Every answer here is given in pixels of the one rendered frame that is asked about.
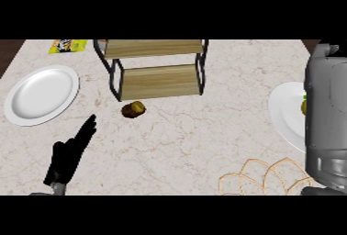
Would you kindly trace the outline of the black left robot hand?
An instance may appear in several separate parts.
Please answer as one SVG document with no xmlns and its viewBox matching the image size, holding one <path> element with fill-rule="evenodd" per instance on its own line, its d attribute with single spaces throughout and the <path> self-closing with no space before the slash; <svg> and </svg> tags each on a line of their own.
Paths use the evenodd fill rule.
<svg viewBox="0 0 347 235">
<path fill-rule="evenodd" d="M 83 152 L 90 144 L 96 132 L 96 115 L 86 120 L 75 136 L 65 142 L 58 141 L 53 145 L 52 162 L 44 176 L 43 183 L 67 185 L 74 177 Z"/>
</svg>

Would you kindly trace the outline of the white round plate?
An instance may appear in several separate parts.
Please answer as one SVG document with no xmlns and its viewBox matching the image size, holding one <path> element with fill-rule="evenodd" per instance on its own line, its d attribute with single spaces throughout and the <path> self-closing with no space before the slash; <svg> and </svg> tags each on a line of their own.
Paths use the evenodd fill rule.
<svg viewBox="0 0 347 235">
<path fill-rule="evenodd" d="M 298 150 L 306 151 L 304 84 L 288 82 L 278 85 L 270 93 L 269 113 L 275 130 Z"/>
<path fill-rule="evenodd" d="M 80 78 L 65 65 L 50 65 L 31 72 L 12 86 L 5 101 L 5 116 L 22 127 L 52 120 L 70 107 L 80 89 Z"/>
</svg>

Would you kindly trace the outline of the brown cupcake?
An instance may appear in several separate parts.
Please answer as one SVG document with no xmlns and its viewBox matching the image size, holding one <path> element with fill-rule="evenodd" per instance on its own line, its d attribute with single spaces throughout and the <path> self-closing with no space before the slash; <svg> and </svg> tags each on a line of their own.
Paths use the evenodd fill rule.
<svg viewBox="0 0 347 235">
<path fill-rule="evenodd" d="M 136 118 L 145 111 L 146 108 L 140 101 L 135 101 L 123 107 L 123 115 L 126 118 Z"/>
</svg>

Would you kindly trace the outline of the yellow printed packet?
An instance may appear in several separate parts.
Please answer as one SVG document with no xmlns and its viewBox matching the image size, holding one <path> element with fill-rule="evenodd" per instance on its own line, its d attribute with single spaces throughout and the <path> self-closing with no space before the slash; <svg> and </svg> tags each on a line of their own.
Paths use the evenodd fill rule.
<svg viewBox="0 0 347 235">
<path fill-rule="evenodd" d="M 49 53 L 80 52 L 86 49 L 86 46 L 87 41 L 84 39 L 56 39 Z"/>
</svg>

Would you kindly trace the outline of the wooden tiered shelf black frame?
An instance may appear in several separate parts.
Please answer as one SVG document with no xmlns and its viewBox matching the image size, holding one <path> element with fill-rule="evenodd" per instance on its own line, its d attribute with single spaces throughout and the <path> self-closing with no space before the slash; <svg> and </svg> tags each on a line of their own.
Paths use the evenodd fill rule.
<svg viewBox="0 0 347 235">
<path fill-rule="evenodd" d="M 207 84 L 207 39 L 95 39 L 98 57 L 108 70 L 115 99 L 138 100 L 202 95 Z M 124 68 L 121 59 L 194 54 L 191 64 Z"/>
</svg>

